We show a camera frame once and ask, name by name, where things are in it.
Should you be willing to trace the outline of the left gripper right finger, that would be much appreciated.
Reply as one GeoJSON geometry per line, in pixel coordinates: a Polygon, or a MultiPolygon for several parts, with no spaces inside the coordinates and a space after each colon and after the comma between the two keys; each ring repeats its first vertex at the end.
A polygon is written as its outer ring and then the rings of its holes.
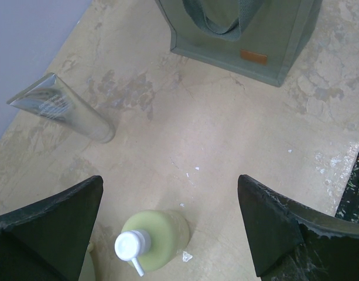
{"type": "Polygon", "coordinates": [[[359,280],[359,224],[285,197],[248,175],[238,202],[261,280],[359,280]]]}

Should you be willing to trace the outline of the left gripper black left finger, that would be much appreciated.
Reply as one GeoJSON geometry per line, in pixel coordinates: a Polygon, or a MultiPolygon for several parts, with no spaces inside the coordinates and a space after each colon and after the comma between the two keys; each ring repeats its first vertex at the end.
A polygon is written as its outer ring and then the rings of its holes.
{"type": "Polygon", "coordinates": [[[95,280],[88,246],[102,194],[92,176],[0,215],[0,280],[95,280]]]}

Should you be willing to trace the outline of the green pump bottle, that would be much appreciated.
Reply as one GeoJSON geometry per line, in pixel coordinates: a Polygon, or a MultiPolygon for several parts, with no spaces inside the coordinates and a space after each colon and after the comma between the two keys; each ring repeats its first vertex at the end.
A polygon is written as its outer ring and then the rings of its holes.
{"type": "Polygon", "coordinates": [[[114,251],[142,277],[169,263],[189,240],[189,225],[179,212],[145,210],[125,222],[114,242],[114,251]]]}

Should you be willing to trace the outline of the green canvas bag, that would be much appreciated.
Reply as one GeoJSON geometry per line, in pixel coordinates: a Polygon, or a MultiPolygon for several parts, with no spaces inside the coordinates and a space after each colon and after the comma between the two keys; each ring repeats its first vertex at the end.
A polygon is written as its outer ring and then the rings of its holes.
{"type": "Polygon", "coordinates": [[[317,22],[321,1],[156,1],[170,50],[280,87],[317,22]]]}

